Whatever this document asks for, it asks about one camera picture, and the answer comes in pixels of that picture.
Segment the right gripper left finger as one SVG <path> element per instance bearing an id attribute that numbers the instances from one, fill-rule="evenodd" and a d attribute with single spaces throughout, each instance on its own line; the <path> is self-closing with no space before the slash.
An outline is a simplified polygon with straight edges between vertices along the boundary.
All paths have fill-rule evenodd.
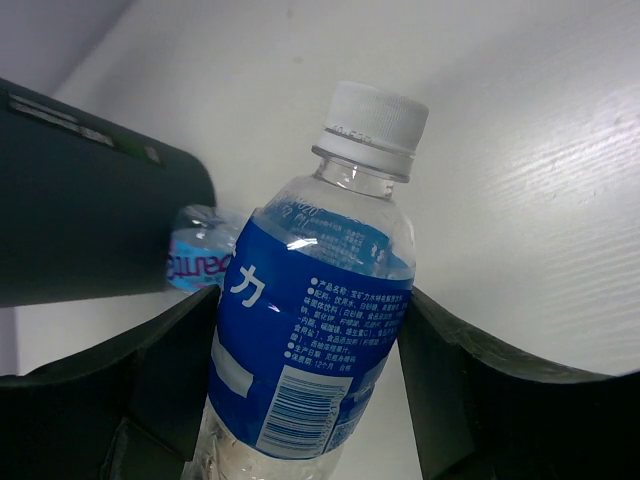
<path id="1" fill-rule="evenodd" d="M 178 479 L 205 403 L 220 291 L 1 378 L 4 479 Z"/>

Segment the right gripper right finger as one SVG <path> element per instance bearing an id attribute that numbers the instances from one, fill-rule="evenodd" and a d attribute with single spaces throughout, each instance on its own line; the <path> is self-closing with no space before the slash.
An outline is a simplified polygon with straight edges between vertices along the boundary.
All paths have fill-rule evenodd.
<path id="1" fill-rule="evenodd" d="M 635 479 L 639 376 L 558 364 L 414 290 L 398 337 L 426 479 Z"/>

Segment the light blue label water bottle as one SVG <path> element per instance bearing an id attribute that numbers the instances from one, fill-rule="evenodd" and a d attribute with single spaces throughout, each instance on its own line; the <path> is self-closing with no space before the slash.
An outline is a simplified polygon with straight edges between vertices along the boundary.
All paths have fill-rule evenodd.
<path id="1" fill-rule="evenodd" d="M 214 206 L 188 205 L 177 214 L 166 265 L 170 288 L 191 295 L 221 287 L 234 245 L 247 218 Z"/>

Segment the dark blue label bottle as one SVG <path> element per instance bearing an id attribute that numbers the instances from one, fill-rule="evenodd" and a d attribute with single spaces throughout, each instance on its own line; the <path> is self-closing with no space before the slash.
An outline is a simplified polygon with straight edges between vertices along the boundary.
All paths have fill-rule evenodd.
<path id="1" fill-rule="evenodd" d="M 215 313 L 195 461 L 208 479 L 326 479 L 398 336 L 416 271 L 405 183 L 425 105 L 336 86 L 291 179 L 240 233 Z"/>

